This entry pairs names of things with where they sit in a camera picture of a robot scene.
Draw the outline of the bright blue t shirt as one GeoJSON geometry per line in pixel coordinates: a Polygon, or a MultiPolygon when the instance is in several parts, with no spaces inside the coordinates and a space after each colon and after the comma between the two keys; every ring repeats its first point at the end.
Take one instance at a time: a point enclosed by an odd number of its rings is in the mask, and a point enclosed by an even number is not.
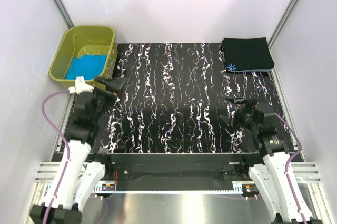
{"type": "Polygon", "coordinates": [[[91,80],[103,72],[106,59],[106,55],[83,55],[81,58],[74,58],[65,78],[74,80],[83,76],[85,80],[91,80]]]}

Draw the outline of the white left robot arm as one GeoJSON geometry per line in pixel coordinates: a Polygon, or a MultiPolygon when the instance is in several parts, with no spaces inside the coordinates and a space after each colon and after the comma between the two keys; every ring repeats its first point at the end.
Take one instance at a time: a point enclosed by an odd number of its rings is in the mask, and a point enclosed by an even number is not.
{"type": "Polygon", "coordinates": [[[99,132],[98,121],[107,107],[122,93],[126,78],[95,77],[105,87],[89,85],[82,76],[69,87],[74,94],[73,117],[68,129],[55,131],[64,142],[64,154],[48,193],[41,205],[33,205],[29,216],[33,223],[81,223],[83,209],[94,187],[116,174],[108,154],[89,156],[99,132]]]}

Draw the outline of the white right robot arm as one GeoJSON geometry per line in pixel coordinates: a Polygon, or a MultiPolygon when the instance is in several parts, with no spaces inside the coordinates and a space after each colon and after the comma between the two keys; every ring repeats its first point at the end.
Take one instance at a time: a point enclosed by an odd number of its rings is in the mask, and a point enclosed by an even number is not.
{"type": "Polygon", "coordinates": [[[293,173],[291,162],[300,151],[290,154],[276,128],[276,120],[282,123],[285,120],[274,112],[271,105],[259,103],[257,98],[226,99],[240,108],[232,116],[221,115],[220,118],[229,128],[245,129],[260,155],[258,158],[243,158],[239,174],[256,185],[271,223],[322,223],[307,206],[293,173]]]}

